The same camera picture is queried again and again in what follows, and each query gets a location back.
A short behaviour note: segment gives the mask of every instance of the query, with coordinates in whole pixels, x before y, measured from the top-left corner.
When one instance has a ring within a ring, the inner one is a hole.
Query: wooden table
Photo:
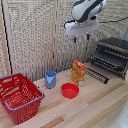
[[[103,84],[86,74],[84,85],[74,99],[61,93],[70,80],[71,70],[57,74],[55,88],[47,89],[45,79],[34,83],[44,92],[38,114],[30,120],[14,125],[0,104],[0,128],[109,128],[128,100],[128,85],[124,78],[113,77]]]

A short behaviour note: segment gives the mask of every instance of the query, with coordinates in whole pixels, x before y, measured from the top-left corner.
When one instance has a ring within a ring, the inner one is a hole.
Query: plastic basket
[[[20,73],[0,79],[0,102],[15,124],[20,124],[37,114],[45,95]]]

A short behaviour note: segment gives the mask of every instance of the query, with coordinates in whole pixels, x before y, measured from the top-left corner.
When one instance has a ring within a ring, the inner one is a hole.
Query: cup
[[[47,88],[54,88],[56,85],[56,72],[47,71],[45,73],[45,85]]]

